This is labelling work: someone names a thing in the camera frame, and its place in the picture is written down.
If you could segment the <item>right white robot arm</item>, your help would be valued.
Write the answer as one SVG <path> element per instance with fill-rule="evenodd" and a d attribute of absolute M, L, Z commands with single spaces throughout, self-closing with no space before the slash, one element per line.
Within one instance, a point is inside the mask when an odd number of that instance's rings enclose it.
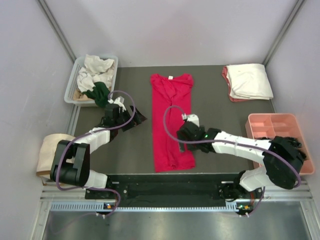
<path fill-rule="evenodd" d="M 239 198 L 266 186 L 291 190 L 301 182 L 299 173 L 304 158 L 284 137 L 245 138 L 216 128 L 205 129 L 190 121 L 186 121 L 176 135 L 181 150 L 228 154 L 258 163 L 258 168 L 242 171 L 234 180 L 233 192 Z"/>

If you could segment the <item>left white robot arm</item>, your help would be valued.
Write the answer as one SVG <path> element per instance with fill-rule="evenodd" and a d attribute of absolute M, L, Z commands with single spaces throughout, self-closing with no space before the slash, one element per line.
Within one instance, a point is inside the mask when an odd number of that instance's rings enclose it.
<path fill-rule="evenodd" d="M 133 105 L 130 109 L 133 115 L 123 104 L 109 103 L 96 127 L 75 140 L 60 140 L 51 165 L 50 179 L 79 188 L 94 188 L 102 198 L 109 198 L 114 187 L 107 182 L 106 174 L 91 170 L 91 153 L 110 143 L 119 129 L 125 132 L 147 120 Z"/>

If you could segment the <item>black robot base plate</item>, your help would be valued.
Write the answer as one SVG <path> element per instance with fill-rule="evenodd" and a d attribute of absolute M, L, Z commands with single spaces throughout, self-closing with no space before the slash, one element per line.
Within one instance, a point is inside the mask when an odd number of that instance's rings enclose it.
<path fill-rule="evenodd" d="M 251 203 L 262 195 L 234 184 L 236 173 L 111 174 L 107 188 L 120 194 L 120 207 L 222 207 Z"/>

